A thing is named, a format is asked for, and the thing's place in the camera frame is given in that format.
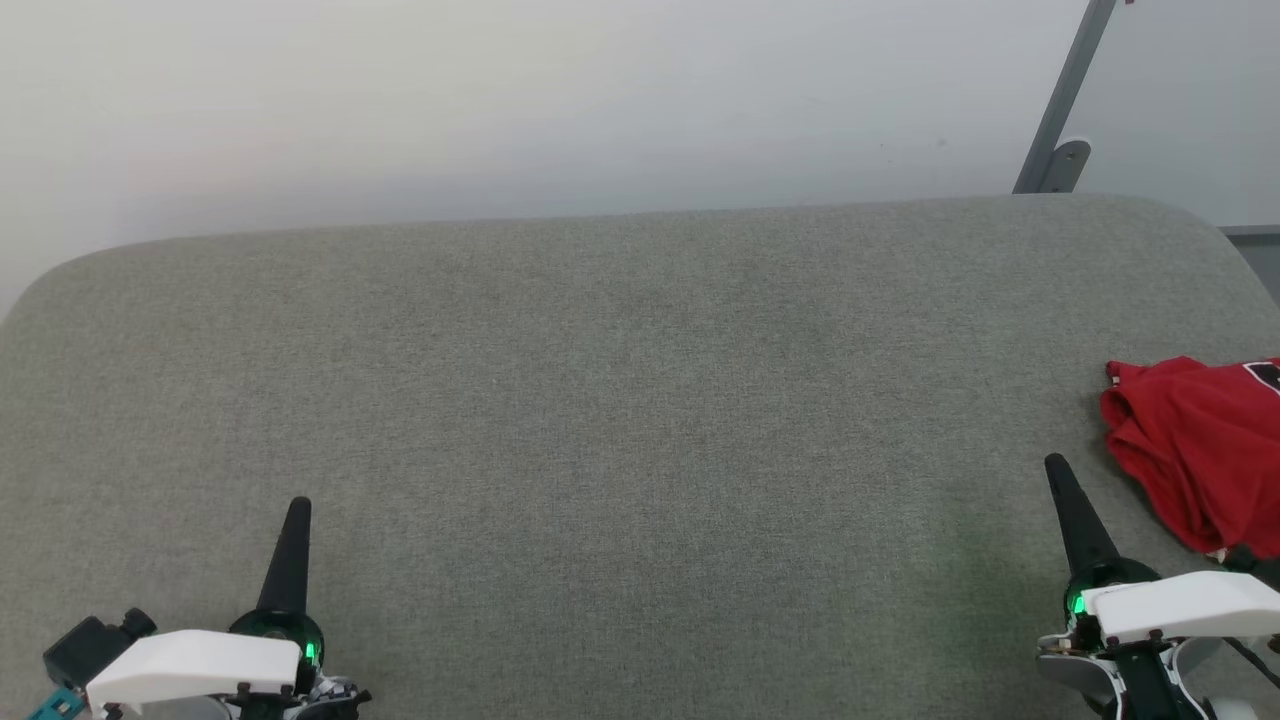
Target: white backdrop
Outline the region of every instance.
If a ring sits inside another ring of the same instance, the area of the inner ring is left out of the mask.
[[[1076,192],[1280,223],[1280,1],[1116,4],[1062,138],[1093,147]]]
[[[1085,6],[0,3],[0,315],[168,236],[1009,192]]]

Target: black and white logo on shirt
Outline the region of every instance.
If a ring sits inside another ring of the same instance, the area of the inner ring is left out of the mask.
[[[1249,372],[1260,383],[1280,395],[1280,365],[1270,360],[1262,363],[1245,363],[1244,369]]]

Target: folded red garment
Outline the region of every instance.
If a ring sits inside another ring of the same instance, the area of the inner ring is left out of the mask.
[[[1280,556],[1280,359],[1210,368],[1107,363],[1107,448],[1201,552]]]

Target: black cone-shaped tip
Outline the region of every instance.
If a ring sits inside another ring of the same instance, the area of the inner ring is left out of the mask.
[[[257,596],[259,610],[307,611],[307,565],[311,562],[311,501],[294,497],[275,541],[271,566]]]
[[[1056,452],[1050,455],[1044,459],[1044,471],[1053,492],[1053,505],[1057,506],[1057,524],[1062,529],[1062,547],[1071,575],[1101,560],[1119,557],[1120,552],[1066,459]]]

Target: gray table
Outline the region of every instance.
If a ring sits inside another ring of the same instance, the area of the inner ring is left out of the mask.
[[[1203,568],[1102,448],[1103,363],[1277,346],[1217,231],[1105,196],[91,255],[0,325],[0,714],[86,614],[225,628],[302,493],[372,720],[1088,717],[1032,661],[1066,580],[1041,459],[1123,551]]]

